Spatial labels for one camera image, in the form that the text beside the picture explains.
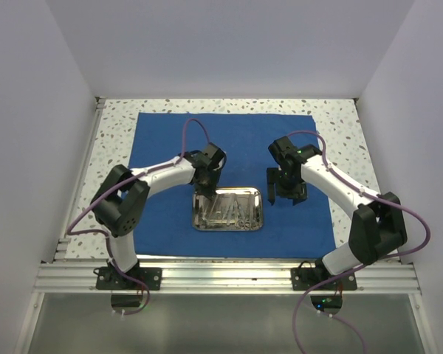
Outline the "steel instrument tray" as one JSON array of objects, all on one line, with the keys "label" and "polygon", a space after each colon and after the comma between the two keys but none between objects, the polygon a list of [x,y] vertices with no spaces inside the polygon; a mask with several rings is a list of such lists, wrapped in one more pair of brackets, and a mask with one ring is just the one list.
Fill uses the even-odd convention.
[{"label": "steel instrument tray", "polygon": [[195,192],[191,224],[203,232],[258,231],[264,225],[261,192],[255,187],[222,187],[211,198]]}]

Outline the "blue cloth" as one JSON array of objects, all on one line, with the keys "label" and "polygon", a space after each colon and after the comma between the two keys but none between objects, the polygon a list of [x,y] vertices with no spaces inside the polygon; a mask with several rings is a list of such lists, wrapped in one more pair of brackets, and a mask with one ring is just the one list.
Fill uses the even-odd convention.
[{"label": "blue cloth", "polygon": [[[267,193],[268,151],[276,139],[293,133],[298,147],[315,144],[310,116],[278,114],[140,114],[129,165],[148,167],[182,150],[201,150],[208,142],[227,154],[222,187],[255,187]],[[264,202],[264,224],[253,232],[198,231],[191,224],[193,188],[178,186],[151,196],[134,230],[139,254],[187,257],[316,258],[335,247],[328,198],[308,186],[299,204],[278,198]]]}]

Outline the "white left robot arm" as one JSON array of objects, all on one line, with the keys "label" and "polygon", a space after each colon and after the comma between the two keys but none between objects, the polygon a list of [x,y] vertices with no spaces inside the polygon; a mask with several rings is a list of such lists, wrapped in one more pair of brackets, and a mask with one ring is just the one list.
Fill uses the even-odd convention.
[{"label": "white left robot arm", "polygon": [[140,222],[146,201],[153,195],[182,185],[192,185],[206,198],[216,195],[226,153],[213,143],[204,150],[184,152],[149,167],[130,170],[113,167],[92,199],[96,221],[109,233],[109,264],[112,279],[128,290],[138,282],[133,231]]}]

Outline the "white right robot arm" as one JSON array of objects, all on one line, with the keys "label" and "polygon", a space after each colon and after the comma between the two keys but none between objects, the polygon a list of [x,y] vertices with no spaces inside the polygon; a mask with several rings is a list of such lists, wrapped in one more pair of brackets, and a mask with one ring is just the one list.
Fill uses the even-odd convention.
[{"label": "white right robot arm", "polygon": [[286,198],[293,204],[307,199],[312,185],[325,194],[350,219],[348,240],[310,267],[299,265],[294,275],[308,286],[331,289],[340,275],[357,266],[369,266],[403,246],[407,232],[400,200],[392,192],[384,195],[364,186],[326,158],[325,149],[314,145],[295,146],[288,136],[268,147],[276,167],[267,168],[268,201]]}]

